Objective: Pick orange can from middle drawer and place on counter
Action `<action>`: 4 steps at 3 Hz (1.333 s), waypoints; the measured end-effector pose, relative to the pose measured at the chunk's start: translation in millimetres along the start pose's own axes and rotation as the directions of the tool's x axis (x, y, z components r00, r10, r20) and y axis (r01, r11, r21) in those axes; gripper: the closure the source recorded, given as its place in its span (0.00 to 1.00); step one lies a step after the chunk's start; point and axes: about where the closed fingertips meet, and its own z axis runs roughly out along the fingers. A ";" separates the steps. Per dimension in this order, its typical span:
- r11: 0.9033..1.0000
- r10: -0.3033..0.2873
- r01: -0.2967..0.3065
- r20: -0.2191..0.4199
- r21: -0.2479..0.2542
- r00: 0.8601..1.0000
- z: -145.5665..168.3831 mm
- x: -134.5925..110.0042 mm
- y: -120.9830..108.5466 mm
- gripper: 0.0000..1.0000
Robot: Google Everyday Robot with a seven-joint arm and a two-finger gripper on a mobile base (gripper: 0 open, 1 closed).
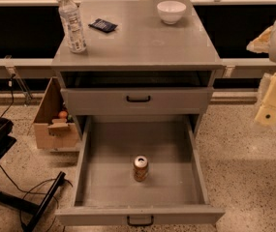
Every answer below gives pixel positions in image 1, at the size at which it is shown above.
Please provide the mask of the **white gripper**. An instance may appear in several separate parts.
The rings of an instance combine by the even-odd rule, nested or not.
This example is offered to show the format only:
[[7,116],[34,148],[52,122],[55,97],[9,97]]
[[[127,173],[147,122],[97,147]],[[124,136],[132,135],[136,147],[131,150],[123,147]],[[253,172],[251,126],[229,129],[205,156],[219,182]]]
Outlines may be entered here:
[[[248,43],[246,49],[254,53],[268,53],[272,26]],[[276,124],[276,73],[271,76],[267,92],[262,100],[255,121],[263,126]]]

